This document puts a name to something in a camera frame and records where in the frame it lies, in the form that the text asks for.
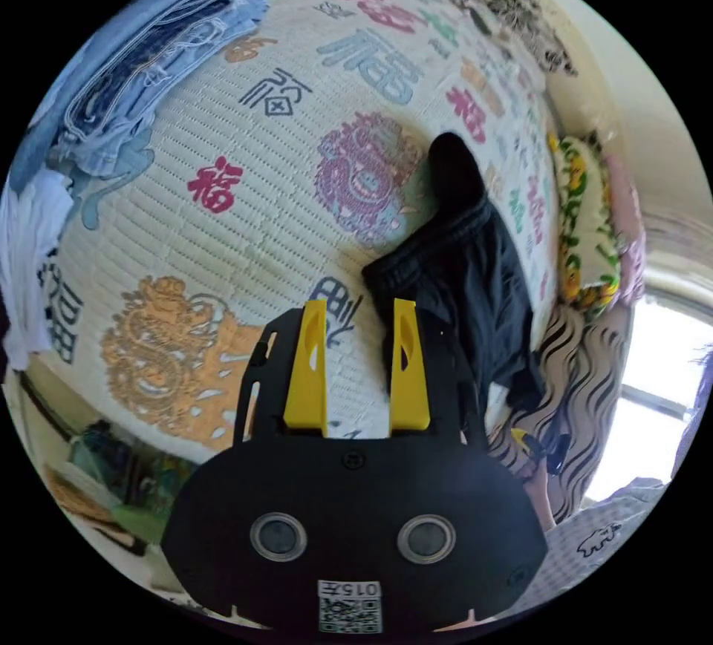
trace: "orange dragon print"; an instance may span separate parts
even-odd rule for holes
[[[241,36],[231,41],[223,49],[223,57],[229,64],[238,64],[254,59],[260,49],[268,44],[276,44],[277,39],[268,39],[266,36],[256,36],[254,33]]]
[[[181,279],[146,277],[102,338],[108,389],[161,432],[221,451],[232,444],[240,383],[262,327],[238,323]]]

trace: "yellow flower pattern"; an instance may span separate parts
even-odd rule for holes
[[[547,144],[555,159],[561,194],[560,296],[563,301],[582,311],[587,319],[591,320],[606,310],[619,291],[620,266],[611,223],[611,188],[608,174],[601,163],[599,167],[588,164],[592,163],[592,158],[596,158],[596,155],[587,153],[587,149],[582,148],[578,141],[557,140],[552,134],[548,134]],[[585,199],[585,194],[588,184],[590,193],[595,191],[592,183],[598,178],[590,177],[593,172],[599,172],[601,176],[601,201],[597,203],[599,208],[596,214],[599,219],[596,220],[596,231],[589,231],[583,237],[580,212],[585,203],[588,208],[591,205],[590,196]],[[596,242],[593,242],[593,236],[596,237]],[[595,262],[603,268],[598,272],[598,278],[592,276],[591,268],[587,266],[587,263],[594,266]],[[583,269],[588,269],[586,281],[583,279]]]

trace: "floral pillow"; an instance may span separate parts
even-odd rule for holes
[[[592,320],[615,301],[620,283],[608,172],[586,141],[548,140],[560,199],[560,297]]]

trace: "pillow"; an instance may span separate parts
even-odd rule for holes
[[[619,247],[611,223],[608,173],[584,140],[548,138],[560,199],[560,298],[587,320],[619,291]]]
[[[639,207],[639,195],[624,163],[605,154],[611,186],[611,220],[617,239],[623,245],[619,300],[632,305],[644,295],[646,232]]]

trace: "qr code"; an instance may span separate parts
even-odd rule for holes
[[[320,598],[322,632],[381,632],[381,603],[356,598]]]
[[[318,596],[322,632],[382,632],[381,587],[377,581],[320,580]]]

